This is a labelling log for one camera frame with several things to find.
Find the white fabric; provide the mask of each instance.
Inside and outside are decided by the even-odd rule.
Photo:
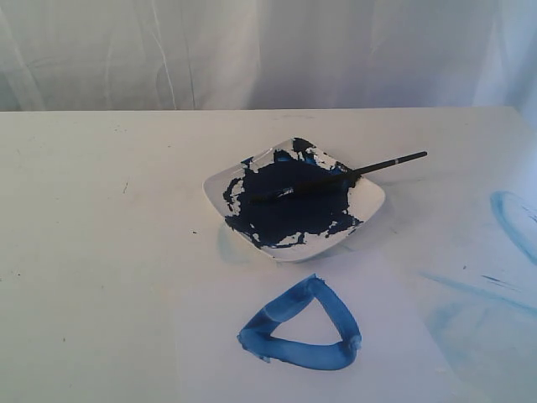
[[[1,109],[509,104],[534,0],[0,0]]]

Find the black paintbrush handle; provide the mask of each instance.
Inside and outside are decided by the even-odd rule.
[[[425,151],[421,151],[420,153],[410,154],[404,157],[396,158],[394,160],[388,160],[384,162],[379,162],[378,164],[364,166],[363,168],[358,168],[357,170],[351,170],[342,174],[330,175],[314,181],[300,182],[294,186],[286,187],[284,189],[270,191],[262,195],[254,195],[250,199],[250,202],[253,204],[275,202],[282,197],[303,196],[313,193],[322,193],[324,191],[333,189],[332,185],[337,182],[344,181],[346,179],[357,181],[357,179],[361,175],[368,174],[369,172],[374,172],[375,170],[382,170],[384,168],[388,168],[389,166],[402,164],[407,161],[416,160],[418,158],[425,157],[426,155],[427,153]]]

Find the paintbrush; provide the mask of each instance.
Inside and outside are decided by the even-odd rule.
[[[254,195],[250,198],[250,203],[260,204],[267,202],[276,202],[277,200],[280,200],[285,197],[307,196],[324,193],[327,191],[334,191],[335,187],[333,185],[341,181],[349,180],[351,183],[355,183],[361,175],[368,174],[369,172],[374,172],[375,170],[383,170],[384,168],[388,168],[392,165],[403,164],[404,162],[416,160],[418,158],[425,157],[426,155],[426,151],[421,151],[420,153],[406,155],[404,157],[399,157],[394,160],[388,160],[384,162],[379,162],[377,164],[364,166],[363,168],[358,168],[357,170],[350,170],[342,174],[329,175],[324,178],[316,179],[313,181],[299,182],[296,185],[285,187],[283,189],[269,191],[267,193],[263,193],[262,195]]]

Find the square plate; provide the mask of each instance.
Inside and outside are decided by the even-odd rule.
[[[292,262],[353,233],[382,206],[384,191],[361,177],[323,195],[255,205],[250,197],[349,170],[309,141],[294,138],[211,176],[203,189],[229,227],[269,256]]]

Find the paper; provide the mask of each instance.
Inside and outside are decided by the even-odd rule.
[[[337,371],[316,371],[242,349],[237,333],[267,302],[317,273],[356,318],[362,348]],[[378,256],[344,254],[289,264],[181,293],[175,308],[180,400],[257,403],[366,401],[433,403],[450,396],[451,371],[412,304]],[[274,332],[330,344],[340,338],[312,301]]]

